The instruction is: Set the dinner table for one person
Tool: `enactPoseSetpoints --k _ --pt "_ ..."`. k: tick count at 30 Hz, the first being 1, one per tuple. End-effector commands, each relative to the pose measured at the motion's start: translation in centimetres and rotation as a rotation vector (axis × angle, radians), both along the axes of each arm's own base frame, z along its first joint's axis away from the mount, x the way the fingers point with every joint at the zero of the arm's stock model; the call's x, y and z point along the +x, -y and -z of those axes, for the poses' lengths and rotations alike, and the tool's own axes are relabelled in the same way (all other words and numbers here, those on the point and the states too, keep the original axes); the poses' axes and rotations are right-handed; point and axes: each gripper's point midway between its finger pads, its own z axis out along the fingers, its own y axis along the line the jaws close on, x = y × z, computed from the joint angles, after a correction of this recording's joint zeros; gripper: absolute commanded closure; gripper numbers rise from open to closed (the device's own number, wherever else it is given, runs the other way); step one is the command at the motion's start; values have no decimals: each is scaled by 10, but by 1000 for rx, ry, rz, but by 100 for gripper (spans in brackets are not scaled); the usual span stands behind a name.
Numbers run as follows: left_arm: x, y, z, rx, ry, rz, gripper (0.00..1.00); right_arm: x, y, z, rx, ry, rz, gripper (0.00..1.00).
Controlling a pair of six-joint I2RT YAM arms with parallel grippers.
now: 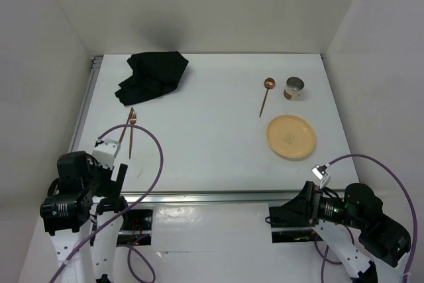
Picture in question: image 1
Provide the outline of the copper knife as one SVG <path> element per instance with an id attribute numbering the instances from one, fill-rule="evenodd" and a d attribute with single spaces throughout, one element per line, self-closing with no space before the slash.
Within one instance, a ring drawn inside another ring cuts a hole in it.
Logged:
<path id="1" fill-rule="evenodd" d="M 131 125 L 136 124 L 136 113 L 135 113 L 135 110 L 133 108 L 131 108 L 131 116 L 130 116 L 130 119 L 129 119 L 129 123 Z M 131 159 L 132 152 L 133 152 L 133 128 L 131 127 L 130 138 L 129 138 L 129 159 Z"/>

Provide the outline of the yellow ceramic plate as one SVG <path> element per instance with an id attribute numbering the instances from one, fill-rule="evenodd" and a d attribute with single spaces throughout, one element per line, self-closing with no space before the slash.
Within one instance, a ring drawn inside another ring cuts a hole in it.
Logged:
<path id="1" fill-rule="evenodd" d="M 272 119 L 266 129 L 266 138 L 276 154 L 293 160 L 308 157 L 316 145 L 312 126 L 295 115 L 280 115 Z"/>

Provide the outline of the copper spoon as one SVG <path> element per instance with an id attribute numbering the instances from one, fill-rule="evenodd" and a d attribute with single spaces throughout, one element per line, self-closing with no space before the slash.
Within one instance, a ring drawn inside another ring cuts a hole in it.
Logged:
<path id="1" fill-rule="evenodd" d="M 264 80 L 264 87 L 266 88 L 266 92 L 265 92 L 264 98 L 262 100 L 259 117 L 262 116 L 262 113 L 263 113 L 263 110 L 264 110 L 264 107 L 265 107 L 265 104 L 266 104 L 266 100 L 267 100 L 267 97 L 268 97 L 268 92 L 269 92 L 270 89 L 274 88 L 275 84 L 276 83 L 275 83 L 275 80 L 273 78 L 266 78 Z"/>

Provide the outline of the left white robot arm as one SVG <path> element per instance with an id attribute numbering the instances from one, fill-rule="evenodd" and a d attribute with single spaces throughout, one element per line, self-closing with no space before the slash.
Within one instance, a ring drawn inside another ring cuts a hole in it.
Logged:
<path id="1" fill-rule="evenodd" d="M 113 261 L 119 231 L 131 223 L 121 195 L 128 166 L 101 164 L 84 152 L 57 161 L 58 178 L 40 206 L 44 230 L 56 251 L 61 282 L 113 282 Z"/>

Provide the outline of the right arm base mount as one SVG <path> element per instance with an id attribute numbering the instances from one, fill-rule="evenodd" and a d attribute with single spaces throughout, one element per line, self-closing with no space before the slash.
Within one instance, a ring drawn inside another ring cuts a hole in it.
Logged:
<path id="1" fill-rule="evenodd" d="M 288 221 L 280 221 L 274 217 L 278 207 L 269 207 L 269 216 L 265 222 L 271 228 L 273 243 L 296 243 L 312 242 L 316 238 L 316 232 L 311 228 L 304 227 Z"/>

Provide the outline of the black cloth placemat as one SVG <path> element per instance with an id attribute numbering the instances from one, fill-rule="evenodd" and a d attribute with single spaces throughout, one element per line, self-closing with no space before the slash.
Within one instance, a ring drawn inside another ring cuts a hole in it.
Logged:
<path id="1" fill-rule="evenodd" d="M 115 97 L 130 106 L 175 91 L 189 61 L 178 51 L 143 52 L 131 55 L 127 64 L 132 75 L 119 84 Z"/>

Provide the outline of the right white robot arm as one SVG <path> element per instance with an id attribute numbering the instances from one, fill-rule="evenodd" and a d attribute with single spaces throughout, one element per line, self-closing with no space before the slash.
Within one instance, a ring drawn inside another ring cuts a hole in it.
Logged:
<path id="1" fill-rule="evenodd" d="M 310 227 L 336 254 L 352 282 L 378 282 L 376 259 L 396 268 L 411 250 L 407 229 L 382 207 L 366 184 L 348 185 L 340 198 L 327 187 L 306 182 L 292 200 L 271 208 L 265 221 L 273 227 Z"/>

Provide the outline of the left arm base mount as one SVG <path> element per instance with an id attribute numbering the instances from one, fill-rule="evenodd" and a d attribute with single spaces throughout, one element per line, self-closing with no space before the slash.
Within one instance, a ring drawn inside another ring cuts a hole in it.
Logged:
<path id="1" fill-rule="evenodd" d="M 132 245 L 135 241 L 138 241 L 136 245 L 151 245 L 152 221 L 152 209 L 132 209 L 124 214 L 117 245 Z"/>

